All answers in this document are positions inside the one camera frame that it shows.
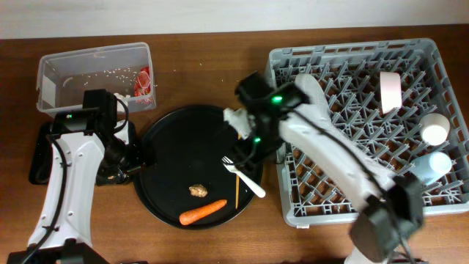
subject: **dish rack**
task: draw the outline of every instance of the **dish rack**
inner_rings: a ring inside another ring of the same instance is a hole
[[[380,112],[380,72],[401,76],[402,107]],[[332,123],[362,151],[398,175],[409,174],[414,158],[441,151],[451,171],[424,186],[424,214],[469,210],[469,133],[435,42],[392,40],[270,52],[265,77],[272,87],[308,73],[328,100]],[[419,120],[438,112],[451,123],[447,141],[430,146],[421,140]],[[290,144],[277,152],[278,182],[285,222],[293,227],[334,224],[357,217],[350,201],[322,170]]]

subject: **round black tray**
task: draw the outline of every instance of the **round black tray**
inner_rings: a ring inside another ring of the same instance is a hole
[[[189,106],[157,121],[144,135],[142,144],[151,147],[156,165],[134,179],[137,194],[147,209],[161,221],[188,230],[218,226],[241,213],[254,193],[240,180],[235,209],[236,175],[228,172],[221,158],[237,140],[236,131],[223,121],[223,110],[214,106]],[[248,175],[262,179],[260,164]],[[189,187],[202,184],[206,197],[193,197]],[[179,222],[185,211],[226,199],[225,207],[188,226]]]

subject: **fork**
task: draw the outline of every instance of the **fork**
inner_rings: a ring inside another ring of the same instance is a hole
[[[233,163],[233,161],[231,161],[228,157],[224,156],[222,159],[221,159],[223,162],[225,163]],[[265,191],[263,188],[261,188],[261,186],[257,185],[257,183],[255,183],[253,180],[251,180],[248,176],[244,175],[244,173],[242,173],[239,169],[236,169],[235,166],[233,165],[228,165],[228,164],[225,164],[223,163],[223,165],[225,166],[225,168],[229,171],[229,172],[232,172],[232,173],[235,173],[236,175],[238,175],[241,180],[243,180],[243,182],[260,198],[263,198],[265,196]]]

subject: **plastic bin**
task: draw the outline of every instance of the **plastic bin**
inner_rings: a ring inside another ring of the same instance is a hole
[[[380,72],[401,76],[400,109],[380,113]],[[325,91],[333,124],[367,155],[397,175],[410,173],[412,161],[441,151],[451,171],[422,188],[424,214],[469,211],[469,133],[443,60],[430,39],[278,48],[270,52],[265,77],[273,87],[308,73]],[[423,142],[419,120],[437,112],[450,120],[448,139]],[[278,152],[278,182],[285,222],[310,224],[354,221],[357,213],[340,188],[290,144]]]
[[[151,90],[135,97],[133,87],[143,67],[149,67]],[[37,73],[37,109],[52,117],[81,109],[84,91],[102,88],[129,95],[124,99],[129,112],[154,109],[155,78],[148,45],[129,43],[44,56]]]

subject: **orange carrot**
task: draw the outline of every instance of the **orange carrot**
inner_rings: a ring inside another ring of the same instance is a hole
[[[225,199],[222,199],[222,200],[213,202],[209,205],[205,205],[200,208],[182,213],[179,216],[179,221],[181,222],[182,225],[192,224],[195,221],[203,219],[205,216],[208,216],[211,213],[214,213],[220,210],[221,208],[223,208],[223,206],[226,205],[226,202],[227,201]]]

